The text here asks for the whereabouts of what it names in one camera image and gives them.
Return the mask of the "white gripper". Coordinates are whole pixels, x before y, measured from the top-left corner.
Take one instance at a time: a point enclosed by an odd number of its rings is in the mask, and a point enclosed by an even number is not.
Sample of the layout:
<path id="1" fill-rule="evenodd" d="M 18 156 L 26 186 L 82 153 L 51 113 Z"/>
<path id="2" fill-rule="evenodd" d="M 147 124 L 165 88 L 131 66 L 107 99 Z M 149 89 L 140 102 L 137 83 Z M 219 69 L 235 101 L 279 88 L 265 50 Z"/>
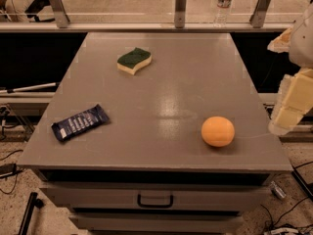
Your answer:
<path id="1" fill-rule="evenodd" d="M 292 29 L 283 31 L 267 49 L 289 52 L 290 61 L 302 67 L 295 75 L 284 75 L 268 124 L 272 134 L 282 136 L 292 131 L 313 108 L 313 3 L 295 20 Z"/>

